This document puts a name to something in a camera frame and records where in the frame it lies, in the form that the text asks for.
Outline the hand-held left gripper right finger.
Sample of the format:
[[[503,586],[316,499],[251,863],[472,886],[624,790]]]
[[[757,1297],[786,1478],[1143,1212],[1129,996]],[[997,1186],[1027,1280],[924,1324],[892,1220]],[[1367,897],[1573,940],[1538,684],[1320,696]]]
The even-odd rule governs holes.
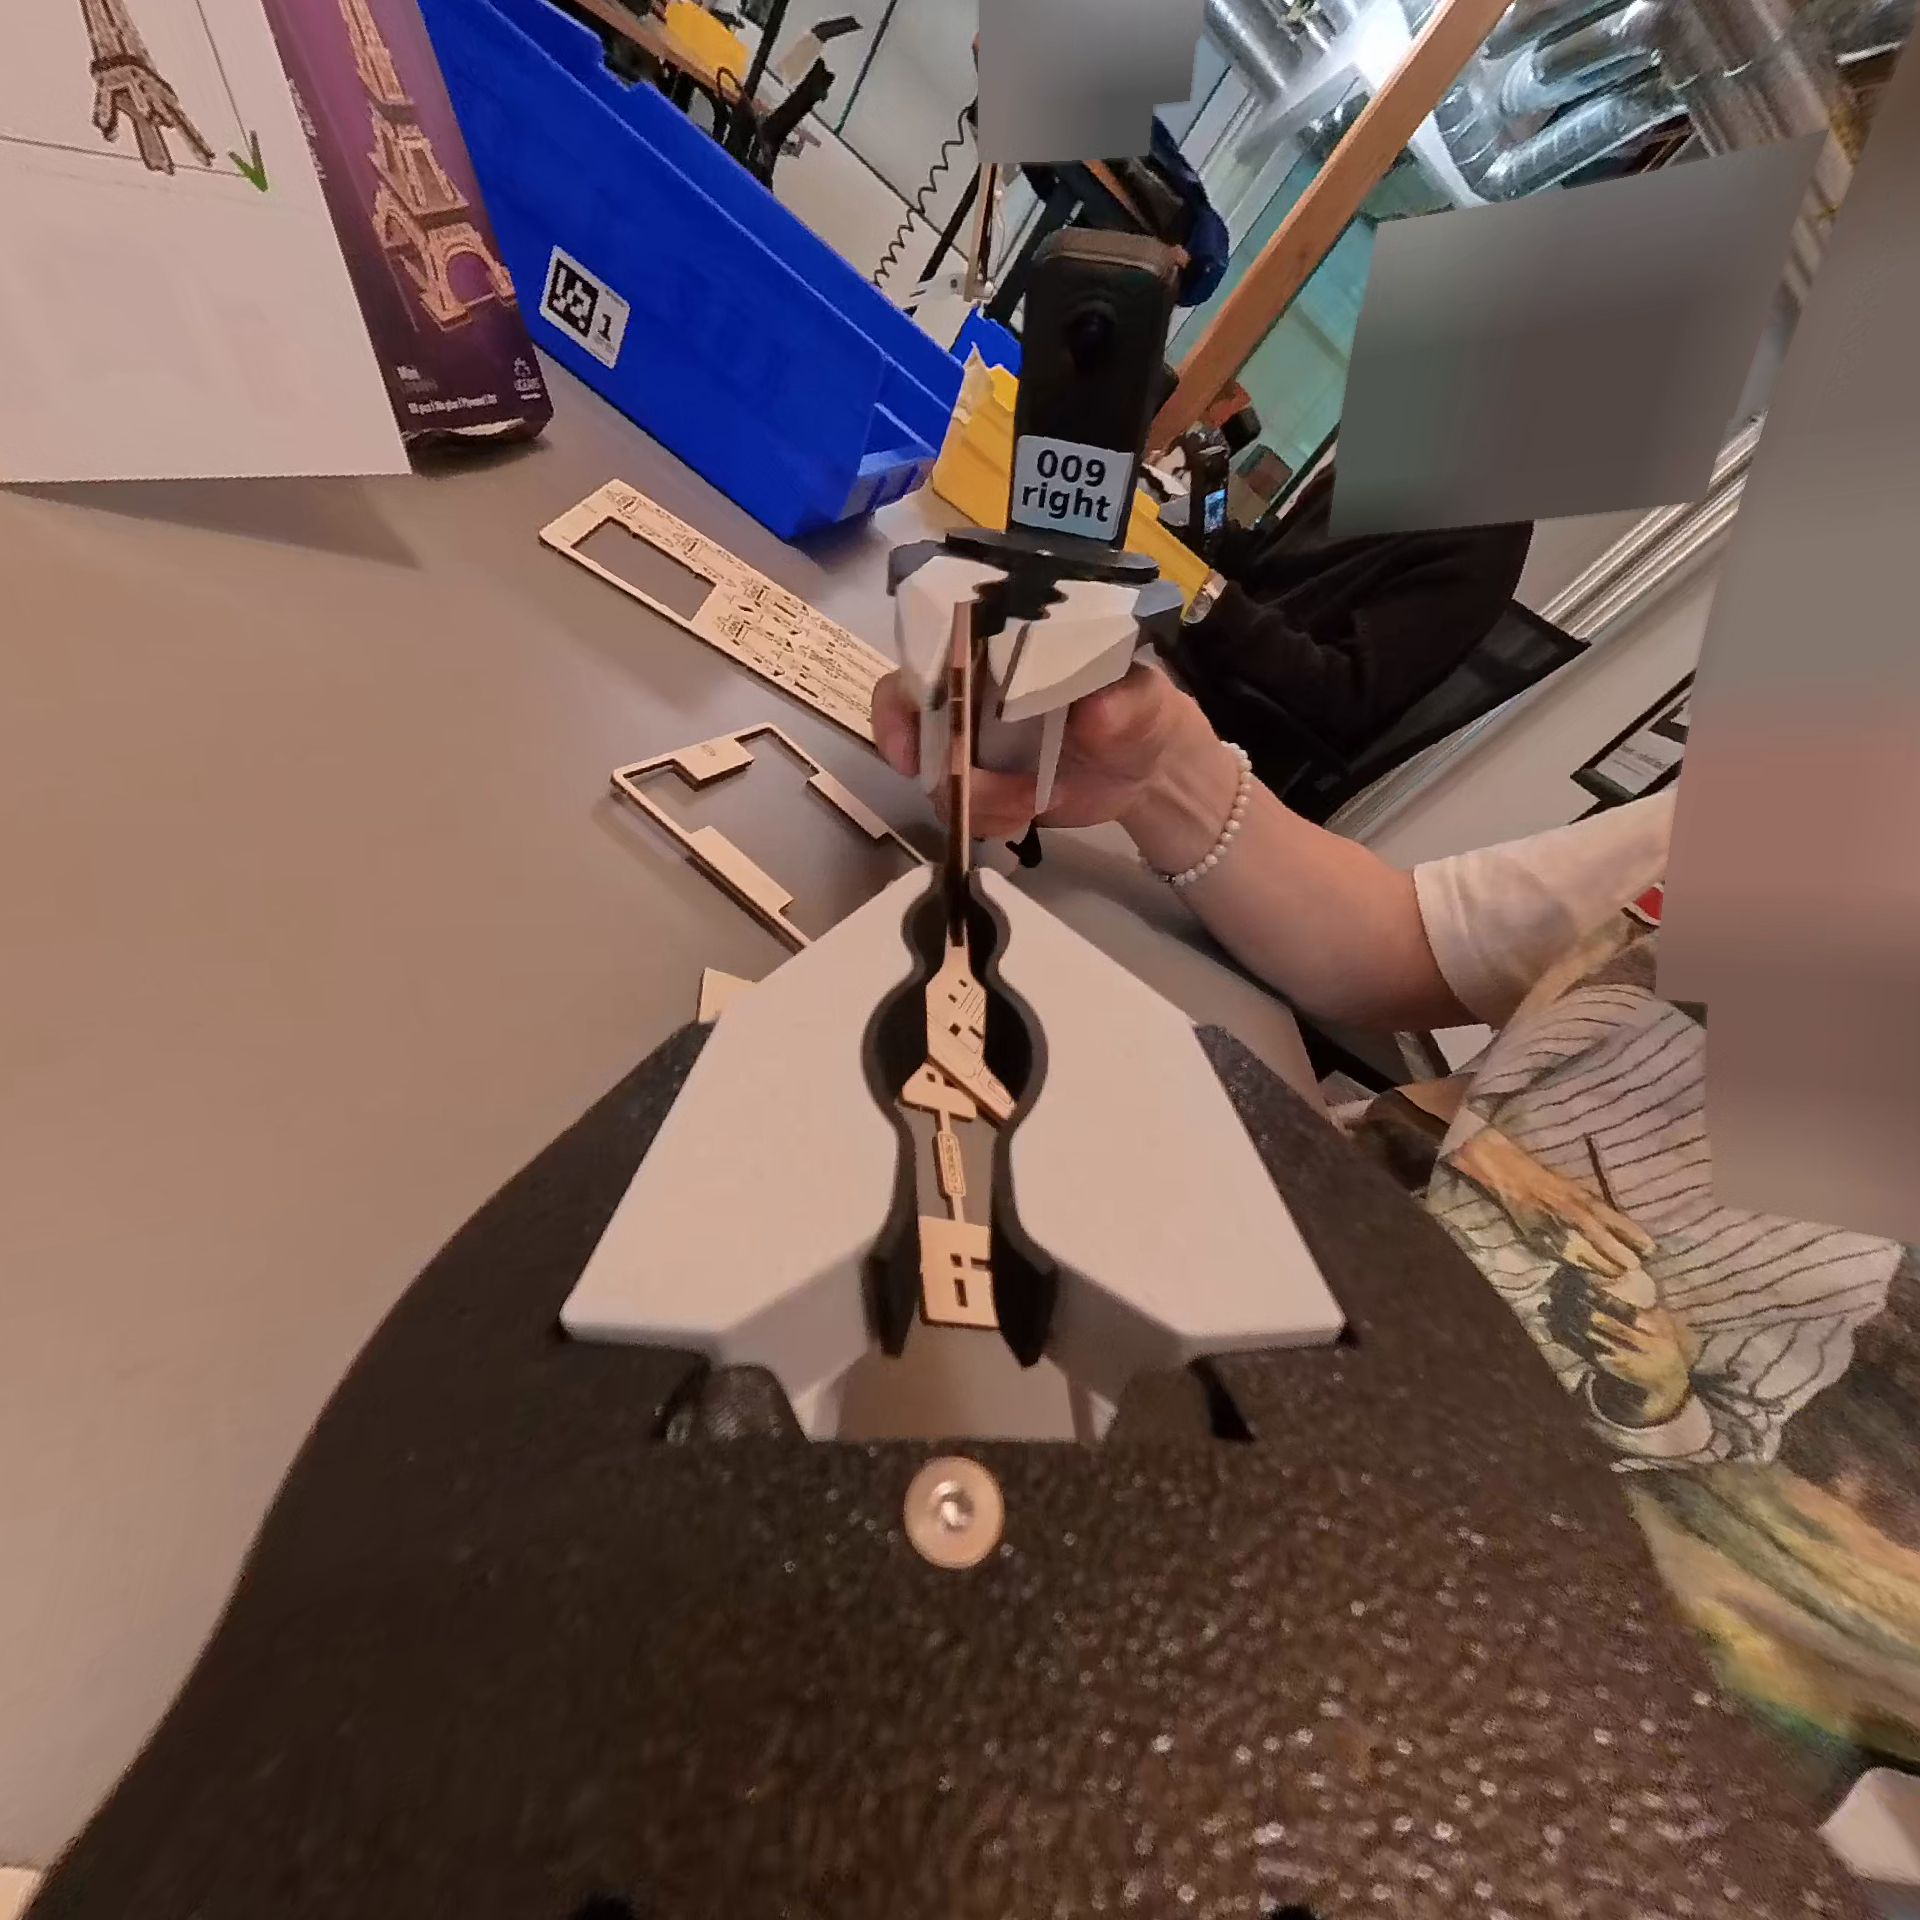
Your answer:
[[[1000,983],[1044,1073],[1010,1148],[1024,1232],[1061,1271],[1042,1356],[1096,1442],[1137,1376],[1340,1339],[1337,1307],[1188,1015],[995,873]]]

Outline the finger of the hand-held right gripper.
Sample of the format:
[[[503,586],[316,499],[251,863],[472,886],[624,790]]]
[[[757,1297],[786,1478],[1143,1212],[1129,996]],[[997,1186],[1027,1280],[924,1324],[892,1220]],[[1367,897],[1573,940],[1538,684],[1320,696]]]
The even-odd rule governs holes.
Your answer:
[[[984,562],[922,562],[896,587],[896,652],[904,684],[919,706],[924,782],[944,782],[962,711],[956,692],[953,634],[972,640],[976,595],[988,583]]]
[[[1138,643],[1140,591],[1061,586],[1042,612],[1010,617],[993,638],[993,771],[1035,778],[1049,809],[1067,711],[1122,679]]]

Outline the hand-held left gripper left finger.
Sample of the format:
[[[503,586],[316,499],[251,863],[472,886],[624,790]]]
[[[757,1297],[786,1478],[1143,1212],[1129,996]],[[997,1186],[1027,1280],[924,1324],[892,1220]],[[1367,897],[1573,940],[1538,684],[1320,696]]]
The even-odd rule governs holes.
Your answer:
[[[944,887],[912,872],[738,993],[567,1297],[583,1342],[760,1367],[810,1440],[836,1436],[843,1382],[876,1345],[863,1289],[896,1195],[896,1112],[863,1041],[922,971],[905,922]]]

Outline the wooden four-square frame piece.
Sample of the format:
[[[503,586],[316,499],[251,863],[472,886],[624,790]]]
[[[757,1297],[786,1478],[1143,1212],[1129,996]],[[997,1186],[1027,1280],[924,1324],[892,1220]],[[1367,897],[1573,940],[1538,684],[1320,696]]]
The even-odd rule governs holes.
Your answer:
[[[922,1318],[933,1329],[1000,1331],[993,1280],[993,1231],[972,1194],[969,1151],[991,1140],[973,1095],[937,1064],[924,1064],[900,1089],[904,1115],[919,1115],[917,1139]]]

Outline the wooden puzzle sheet square cutout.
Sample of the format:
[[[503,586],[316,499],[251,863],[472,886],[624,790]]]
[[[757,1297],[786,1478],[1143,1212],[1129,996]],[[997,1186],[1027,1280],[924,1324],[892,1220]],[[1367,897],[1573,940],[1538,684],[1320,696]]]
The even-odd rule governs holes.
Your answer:
[[[620,767],[609,793],[788,953],[929,865],[777,722]]]

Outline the person's right forearm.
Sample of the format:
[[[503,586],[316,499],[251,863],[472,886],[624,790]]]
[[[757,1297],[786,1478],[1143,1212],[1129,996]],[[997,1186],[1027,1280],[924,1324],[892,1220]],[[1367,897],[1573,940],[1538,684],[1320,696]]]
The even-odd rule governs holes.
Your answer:
[[[1260,846],[1227,852],[1209,875],[1163,875],[1207,934],[1316,1022],[1466,1024],[1469,1014],[1434,958],[1412,875],[1272,800],[1285,822],[1274,822]]]

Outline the grey desk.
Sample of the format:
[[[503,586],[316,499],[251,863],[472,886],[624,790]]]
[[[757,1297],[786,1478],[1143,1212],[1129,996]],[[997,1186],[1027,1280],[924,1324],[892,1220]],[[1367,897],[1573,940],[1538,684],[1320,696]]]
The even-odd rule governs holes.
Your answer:
[[[775,719],[537,535],[634,482],[873,644],[929,491],[805,547],[547,372],[407,476],[8,487],[4,1867],[50,1866],[416,1271],[779,946],[609,793]]]

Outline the person's right hand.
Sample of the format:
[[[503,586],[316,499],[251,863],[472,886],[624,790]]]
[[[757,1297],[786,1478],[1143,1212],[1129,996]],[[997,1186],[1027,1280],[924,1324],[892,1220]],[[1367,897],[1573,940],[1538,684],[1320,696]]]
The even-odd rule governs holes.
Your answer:
[[[1163,875],[1202,873],[1227,852],[1256,848],[1285,811],[1220,740],[1193,698],[1155,664],[1067,711],[1064,755],[1044,814],[1035,778],[972,771],[972,835],[1017,841],[1028,826],[1116,826],[1143,865]]]

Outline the wooden puzzle sheet rectangular hole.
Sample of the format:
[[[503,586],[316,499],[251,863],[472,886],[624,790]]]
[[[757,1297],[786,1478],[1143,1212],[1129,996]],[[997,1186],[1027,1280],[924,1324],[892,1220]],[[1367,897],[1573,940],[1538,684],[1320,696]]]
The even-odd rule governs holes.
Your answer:
[[[698,587],[696,606],[677,611],[652,587],[595,558],[588,543],[605,530],[621,534],[688,576]],[[873,744],[873,688],[893,672],[893,664],[634,484],[609,481],[543,527],[537,538],[552,554],[573,561],[757,681]]]

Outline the yellow plastic bin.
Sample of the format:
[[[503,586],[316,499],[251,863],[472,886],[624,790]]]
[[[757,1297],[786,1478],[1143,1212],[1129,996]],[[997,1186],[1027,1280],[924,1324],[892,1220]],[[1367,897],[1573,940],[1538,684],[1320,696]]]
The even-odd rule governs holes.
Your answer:
[[[1009,369],[991,369],[972,347],[944,448],[929,481],[939,502],[991,530],[1007,527],[1015,402],[1017,376]],[[1145,487],[1137,490],[1127,547],[1152,558],[1161,576],[1180,586],[1186,604],[1211,576],[1211,567],[1167,527],[1160,502]]]

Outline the dark blue backpack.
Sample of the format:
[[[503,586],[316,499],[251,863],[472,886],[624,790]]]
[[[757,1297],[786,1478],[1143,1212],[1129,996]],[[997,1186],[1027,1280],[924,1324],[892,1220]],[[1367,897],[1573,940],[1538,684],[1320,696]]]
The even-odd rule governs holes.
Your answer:
[[[1217,292],[1229,258],[1233,238],[1217,214],[1200,174],[1183,153],[1161,119],[1155,119],[1147,156],[1140,159],[1147,207],[1161,242],[1185,255],[1177,307],[1197,307]]]

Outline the wooden railing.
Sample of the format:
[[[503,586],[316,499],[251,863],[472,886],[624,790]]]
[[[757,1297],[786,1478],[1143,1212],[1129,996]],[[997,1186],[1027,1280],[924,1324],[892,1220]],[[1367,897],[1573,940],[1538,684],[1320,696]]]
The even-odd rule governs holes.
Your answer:
[[[1373,88],[1329,163],[1185,358],[1180,385],[1149,428],[1152,451],[1177,441],[1236,383],[1249,358],[1477,56],[1503,12],[1505,2],[1435,6],[1404,60]]]

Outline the blue plastic bin white tag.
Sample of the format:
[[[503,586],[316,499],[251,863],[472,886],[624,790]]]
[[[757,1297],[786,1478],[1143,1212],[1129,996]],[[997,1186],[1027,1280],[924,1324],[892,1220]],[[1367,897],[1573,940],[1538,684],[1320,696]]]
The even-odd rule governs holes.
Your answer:
[[[904,314],[559,7],[421,12],[536,344],[762,524],[792,377]]]

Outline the purple puzzle box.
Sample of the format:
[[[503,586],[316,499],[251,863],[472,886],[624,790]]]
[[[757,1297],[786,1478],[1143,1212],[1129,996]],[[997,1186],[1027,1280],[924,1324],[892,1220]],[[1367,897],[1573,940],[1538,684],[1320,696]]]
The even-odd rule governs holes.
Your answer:
[[[409,444],[543,436],[544,372],[413,2],[268,2]]]

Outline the white tower instruction sheet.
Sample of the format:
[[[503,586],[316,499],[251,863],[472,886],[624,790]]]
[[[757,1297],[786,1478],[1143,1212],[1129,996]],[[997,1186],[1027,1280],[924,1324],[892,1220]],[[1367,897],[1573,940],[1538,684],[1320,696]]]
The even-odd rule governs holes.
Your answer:
[[[265,7],[4,2],[4,484],[407,468]]]

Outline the silver ventilation duct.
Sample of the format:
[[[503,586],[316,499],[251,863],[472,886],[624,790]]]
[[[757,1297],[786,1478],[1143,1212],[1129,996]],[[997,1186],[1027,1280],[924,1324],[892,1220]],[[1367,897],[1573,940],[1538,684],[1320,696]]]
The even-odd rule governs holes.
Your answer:
[[[1811,6],[1515,2],[1431,111],[1479,201],[1519,201],[1680,128],[1709,156],[1829,132],[1833,51]]]

